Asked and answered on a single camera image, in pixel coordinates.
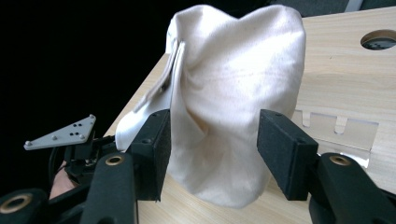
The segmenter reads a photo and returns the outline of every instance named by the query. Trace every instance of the dark floor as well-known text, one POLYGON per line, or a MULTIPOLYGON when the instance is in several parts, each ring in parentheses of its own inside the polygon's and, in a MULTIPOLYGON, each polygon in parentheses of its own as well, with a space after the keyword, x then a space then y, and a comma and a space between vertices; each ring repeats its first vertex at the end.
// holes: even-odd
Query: dark floor
MULTIPOLYGON (((347 1, 3 1, 0 196, 16 189, 48 190, 46 149, 23 144, 89 114, 102 136, 164 53, 173 14, 209 4, 241 17, 283 4, 303 16, 343 12, 347 1)), ((396 6, 364 1, 361 9, 396 6)))

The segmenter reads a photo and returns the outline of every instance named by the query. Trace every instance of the white cloth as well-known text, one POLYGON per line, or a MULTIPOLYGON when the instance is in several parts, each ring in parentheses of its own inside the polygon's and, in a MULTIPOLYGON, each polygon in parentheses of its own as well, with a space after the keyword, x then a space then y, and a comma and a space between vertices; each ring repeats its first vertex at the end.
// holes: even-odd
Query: white cloth
POLYGON ((283 6, 236 19, 200 5, 175 14, 166 52, 176 50, 175 40, 184 54, 174 62, 168 173, 204 201, 242 208, 271 176, 256 146, 260 110, 291 118, 296 106, 302 18, 283 6))

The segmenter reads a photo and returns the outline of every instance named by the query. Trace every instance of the light wood surface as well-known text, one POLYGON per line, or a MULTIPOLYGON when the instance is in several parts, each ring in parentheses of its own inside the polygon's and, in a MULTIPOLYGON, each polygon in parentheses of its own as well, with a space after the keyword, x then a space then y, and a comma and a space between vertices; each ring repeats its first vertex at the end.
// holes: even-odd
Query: light wood surface
MULTIPOLYGON (((396 31, 396 7, 305 18, 306 55, 296 109, 377 122, 367 173, 396 192, 396 47, 368 50, 361 38, 375 30, 396 31)), ((163 71, 164 54, 106 135, 163 71)), ((205 203, 169 175, 160 202, 139 202, 140 223, 312 223, 308 202, 287 201, 276 182, 244 209, 205 203)))

